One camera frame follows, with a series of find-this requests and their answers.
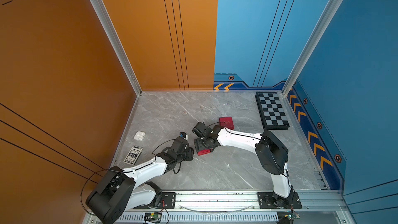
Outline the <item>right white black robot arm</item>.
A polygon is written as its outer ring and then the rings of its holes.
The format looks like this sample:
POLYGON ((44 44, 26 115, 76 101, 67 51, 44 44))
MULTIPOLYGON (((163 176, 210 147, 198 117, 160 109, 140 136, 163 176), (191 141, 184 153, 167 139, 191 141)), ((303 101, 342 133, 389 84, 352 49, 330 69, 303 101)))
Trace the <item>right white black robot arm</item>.
POLYGON ((211 128, 203 122, 198 122, 192 132, 198 137, 194 140, 197 153, 231 146, 256 154, 262 168, 271 174, 273 195, 268 199, 269 203, 277 208, 293 207, 295 191, 289 180, 289 150, 273 132, 245 133, 221 125, 211 128))

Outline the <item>red jewelry box lid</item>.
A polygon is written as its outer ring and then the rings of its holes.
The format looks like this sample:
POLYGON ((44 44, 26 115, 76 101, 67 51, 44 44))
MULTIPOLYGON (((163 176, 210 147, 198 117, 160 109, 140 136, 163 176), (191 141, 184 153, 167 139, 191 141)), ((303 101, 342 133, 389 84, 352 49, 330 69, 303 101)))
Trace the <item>red jewelry box lid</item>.
POLYGON ((235 129, 232 117, 220 117, 219 118, 219 123, 220 123, 221 126, 223 126, 225 128, 228 128, 230 130, 234 130, 235 129))

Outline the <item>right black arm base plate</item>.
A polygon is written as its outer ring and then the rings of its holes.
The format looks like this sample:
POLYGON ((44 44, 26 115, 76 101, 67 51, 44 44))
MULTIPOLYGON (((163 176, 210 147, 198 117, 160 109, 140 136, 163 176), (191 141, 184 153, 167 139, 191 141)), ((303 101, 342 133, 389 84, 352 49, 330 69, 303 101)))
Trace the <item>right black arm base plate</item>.
POLYGON ((258 192, 258 201, 261 209, 301 209, 302 203, 297 192, 290 193, 288 198, 283 198, 273 192, 258 192))

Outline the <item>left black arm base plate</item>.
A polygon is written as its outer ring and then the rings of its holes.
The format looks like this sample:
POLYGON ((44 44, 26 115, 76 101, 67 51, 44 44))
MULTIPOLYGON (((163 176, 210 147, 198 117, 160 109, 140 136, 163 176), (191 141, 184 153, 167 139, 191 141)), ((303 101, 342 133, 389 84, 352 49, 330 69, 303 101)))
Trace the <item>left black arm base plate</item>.
POLYGON ((147 205, 139 205, 134 209, 174 209, 176 203, 175 192, 162 192, 155 195, 154 199, 147 205))

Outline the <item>red jewelry box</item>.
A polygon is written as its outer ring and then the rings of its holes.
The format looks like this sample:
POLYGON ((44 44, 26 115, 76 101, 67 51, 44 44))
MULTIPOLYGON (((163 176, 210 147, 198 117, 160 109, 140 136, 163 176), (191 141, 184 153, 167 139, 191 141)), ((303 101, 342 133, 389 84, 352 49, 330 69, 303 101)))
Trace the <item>red jewelry box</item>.
POLYGON ((206 155, 206 154, 209 154, 209 153, 212 153, 212 152, 213 152, 212 149, 201 150, 201 151, 198 152, 198 156, 206 155))

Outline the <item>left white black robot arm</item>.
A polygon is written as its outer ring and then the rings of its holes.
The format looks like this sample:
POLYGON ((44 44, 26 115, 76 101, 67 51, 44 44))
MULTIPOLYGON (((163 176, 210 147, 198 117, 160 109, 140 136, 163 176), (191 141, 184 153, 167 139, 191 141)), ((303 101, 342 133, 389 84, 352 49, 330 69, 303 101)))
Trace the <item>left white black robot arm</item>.
POLYGON ((181 136, 170 147, 137 166, 106 171, 96 188, 86 198, 88 213, 104 224, 115 223, 126 210, 139 206, 162 207, 162 189, 151 180, 172 171, 182 162, 192 161, 194 148, 181 136))

